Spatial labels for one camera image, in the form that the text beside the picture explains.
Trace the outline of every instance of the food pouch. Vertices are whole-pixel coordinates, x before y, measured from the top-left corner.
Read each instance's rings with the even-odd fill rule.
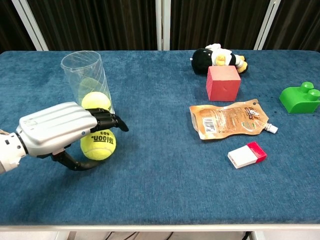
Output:
[[[257,99],[235,102],[229,106],[190,106],[192,125],[200,139],[223,139],[230,135],[258,135],[263,129],[276,133]]]

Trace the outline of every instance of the red lid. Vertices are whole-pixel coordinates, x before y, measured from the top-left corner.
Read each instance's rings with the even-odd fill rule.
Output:
[[[262,162],[266,159],[267,154],[263,151],[263,149],[256,143],[255,141],[250,142],[247,144],[247,146],[251,149],[251,151],[256,155],[258,158],[256,163]]]

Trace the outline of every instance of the blue table cover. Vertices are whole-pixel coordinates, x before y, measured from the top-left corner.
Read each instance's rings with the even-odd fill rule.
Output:
[[[313,82],[320,54],[234,50],[249,65],[236,102],[257,98],[278,132],[200,140],[189,106],[210,102],[206,76],[184,51],[100,51],[116,113],[129,132],[111,129],[114,154],[88,171],[49,157],[25,157],[0,175],[0,225],[319,224],[320,108],[289,114],[283,89]],[[67,51],[0,55],[0,129],[20,117],[74,101],[61,59]],[[265,161],[235,169],[229,151],[256,141]],[[67,151],[85,160],[79,141]]]

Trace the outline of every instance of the stuffed toy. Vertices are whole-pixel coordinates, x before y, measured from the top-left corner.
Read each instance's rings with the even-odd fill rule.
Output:
[[[221,48],[219,43],[197,49],[190,60],[192,69],[197,75],[206,75],[210,66],[235,66],[239,74],[248,70],[248,63],[244,56],[233,54],[232,51]]]

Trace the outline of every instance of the pink foam cube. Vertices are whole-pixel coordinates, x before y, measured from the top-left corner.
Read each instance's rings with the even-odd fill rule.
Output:
[[[241,79],[235,66],[210,66],[206,92],[210,101],[235,101]]]

